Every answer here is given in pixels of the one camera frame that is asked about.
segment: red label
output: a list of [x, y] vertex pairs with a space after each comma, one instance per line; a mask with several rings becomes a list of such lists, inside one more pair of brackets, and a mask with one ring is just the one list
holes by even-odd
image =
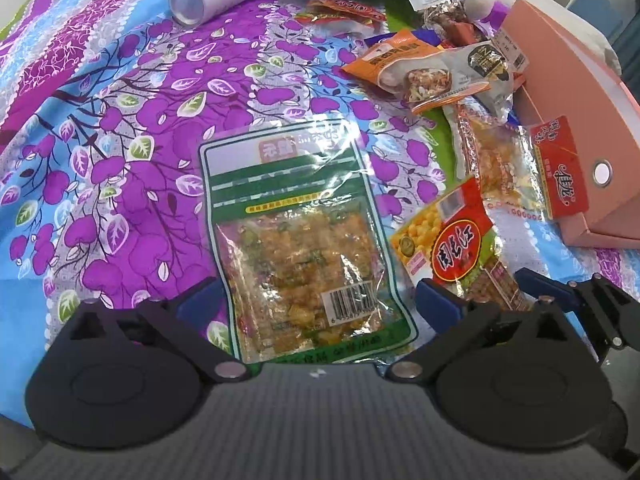
[[482, 234], [478, 225], [467, 219], [448, 224], [431, 252], [431, 269], [443, 282], [455, 282], [474, 268], [480, 256]]
[[530, 128], [538, 168], [543, 173], [546, 211], [551, 218], [589, 208], [574, 136], [565, 116]]

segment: floral tablecloth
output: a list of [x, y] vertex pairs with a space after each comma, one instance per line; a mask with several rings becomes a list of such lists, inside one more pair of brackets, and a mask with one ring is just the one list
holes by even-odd
[[[0, 413], [30, 424], [26, 382], [81, 300], [132, 308], [216, 275], [203, 140], [350, 114], [389, 233], [452, 184], [442, 112], [417, 118], [367, 94], [340, 68], [353, 41], [291, 18], [303, 2], [249, 0], [183, 30], [166, 0], [31, 0], [0, 32]], [[573, 250], [553, 225], [492, 216], [514, 268], [560, 280], [597, 270], [638, 295], [635, 251]], [[224, 305], [211, 320], [228, 323]]]

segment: blue package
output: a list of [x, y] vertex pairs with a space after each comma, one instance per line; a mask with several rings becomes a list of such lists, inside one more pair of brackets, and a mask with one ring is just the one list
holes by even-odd
[[[431, 30], [430, 28], [419, 28], [417, 30], [412, 30], [411, 33], [419, 40], [424, 41], [425, 43], [429, 43], [430, 45], [438, 46], [441, 43], [440, 38], [438, 37], [436, 32], [434, 30]], [[371, 36], [370, 38], [366, 38], [364, 42], [367, 46], [373, 46], [376, 43], [379, 43], [382, 40], [386, 40], [386, 38], [391, 38], [395, 35], [395, 32], [390, 32], [388, 34], [379, 34], [378, 36]]]

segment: red oval logo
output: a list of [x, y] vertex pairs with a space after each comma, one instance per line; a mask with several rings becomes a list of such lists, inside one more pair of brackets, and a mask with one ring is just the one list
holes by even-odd
[[482, 235], [475, 222], [457, 220], [438, 235], [431, 251], [431, 269], [443, 282], [455, 282], [478, 262]]

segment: metal grommet hole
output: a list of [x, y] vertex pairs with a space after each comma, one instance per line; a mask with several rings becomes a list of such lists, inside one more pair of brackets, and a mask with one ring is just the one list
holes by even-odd
[[593, 181], [596, 186], [606, 187], [613, 177], [613, 169], [608, 160], [598, 160], [593, 167]]

